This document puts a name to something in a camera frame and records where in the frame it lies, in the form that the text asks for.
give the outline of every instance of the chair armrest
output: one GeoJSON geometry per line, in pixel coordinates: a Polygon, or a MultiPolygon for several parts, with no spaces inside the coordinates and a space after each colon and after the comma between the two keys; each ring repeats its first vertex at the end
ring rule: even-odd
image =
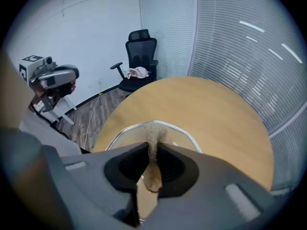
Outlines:
{"type": "Polygon", "coordinates": [[[158,65],[159,61],[157,59],[152,60],[152,62],[150,63],[151,67],[156,67],[158,65]]]}
{"type": "Polygon", "coordinates": [[[123,63],[122,63],[122,62],[117,63],[117,64],[115,64],[115,65],[111,66],[111,67],[110,67],[110,69],[111,69],[111,70],[113,70],[113,69],[115,69],[115,68],[119,67],[121,64],[123,64],[123,63]]]}
{"type": "Polygon", "coordinates": [[[123,79],[125,79],[125,76],[124,76],[123,72],[122,72],[121,69],[120,69],[120,65],[121,65],[121,64],[123,64],[123,63],[122,63],[122,62],[117,63],[117,64],[111,66],[110,69],[113,70],[113,69],[117,68],[117,70],[119,71],[121,77],[122,77],[123,79]]]}

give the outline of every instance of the round wooden table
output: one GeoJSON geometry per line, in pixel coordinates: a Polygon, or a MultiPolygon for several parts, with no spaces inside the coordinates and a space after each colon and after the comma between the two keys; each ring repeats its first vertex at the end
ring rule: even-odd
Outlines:
{"type": "Polygon", "coordinates": [[[223,159],[267,190],[273,179],[273,152],[255,110],[237,93],[211,80],[174,77],[150,83],[111,114],[94,147],[104,151],[124,128],[160,120],[189,132],[202,152],[223,159]]]}

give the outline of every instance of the cloth on chair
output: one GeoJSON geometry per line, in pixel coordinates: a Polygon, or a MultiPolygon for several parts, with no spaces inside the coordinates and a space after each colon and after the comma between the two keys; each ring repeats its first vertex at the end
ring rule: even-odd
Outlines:
{"type": "Polygon", "coordinates": [[[127,78],[130,79],[130,77],[136,77],[138,79],[144,79],[147,78],[148,71],[144,67],[136,67],[136,68],[129,68],[126,71],[127,78]]]}

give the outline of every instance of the wooden floor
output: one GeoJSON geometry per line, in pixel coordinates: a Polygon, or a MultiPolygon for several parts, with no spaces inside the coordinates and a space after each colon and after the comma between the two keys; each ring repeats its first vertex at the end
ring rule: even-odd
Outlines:
{"type": "Polygon", "coordinates": [[[105,93],[99,97],[99,100],[97,97],[79,107],[76,111],[68,114],[68,117],[75,122],[75,125],[70,125],[67,121],[62,119],[56,124],[56,127],[59,131],[64,132],[70,140],[76,142],[81,148],[92,152],[102,126],[115,108],[125,99],[127,94],[129,93],[120,89],[114,89],[105,93]],[[86,144],[84,145],[88,126],[88,136],[86,144]]]}

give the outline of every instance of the cable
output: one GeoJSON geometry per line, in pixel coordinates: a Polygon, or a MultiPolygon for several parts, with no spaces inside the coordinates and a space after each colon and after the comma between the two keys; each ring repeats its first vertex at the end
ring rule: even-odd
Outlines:
{"type": "Polygon", "coordinates": [[[47,118],[45,118],[43,115],[41,115],[41,114],[34,108],[34,106],[33,106],[32,103],[30,103],[30,105],[31,105],[33,111],[36,113],[37,116],[39,116],[41,119],[45,120],[47,123],[50,124],[51,128],[53,128],[55,131],[57,131],[57,132],[60,133],[61,135],[65,136],[65,137],[69,140],[68,136],[67,136],[65,133],[59,131],[56,127],[54,127],[54,126],[52,125],[52,123],[51,123],[47,118]]]}
{"type": "Polygon", "coordinates": [[[98,98],[97,98],[96,104],[95,104],[95,106],[94,106],[93,112],[92,112],[92,114],[91,114],[90,120],[88,121],[88,126],[87,126],[86,137],[85,137],[85,142],[84,142],[83,149],[85,149],[85,144],[86,144],[86,140],[87,140],[87,136],[88,136],[88,129],[90,128],[90,123],[91,123],[91,119],[92,119],[92,117],[93,117],[95,108],[96,108],[96,106],[97,106],[97,103],[98,103],[98,101],[99,101],[100,96],[103,95],[103,94],[101,93],[101,81],[99,80],[98,83],[99,83],[99,86],[100,86],[100,92],[99,92],[99,96],[98,96],[98,98]]]}
{"type": "Polygon", "coordinates": [[[98,101],[99,101],[100,96],[101,96],[101,95],[99,95],[98,98],[97,98],[97,101],[96,101],[96,104],[95,104],[94,109],[93,109],[93,111],[92,111],[90,120],[88,121],[88,126],[87,126],[86,137],[85,137],[85,142],[84,142],[83,149],[85,149],[85,144],[86,144],[87,135],[88,135],[88,129],[90,128],[91,119],[92,119],[92,117],[93,117],[93,114],[94,114],[94,111],[95,111],[95,108],[96,108],[96,106],[97,106],[97,103],[98,103],[98,101]]]}

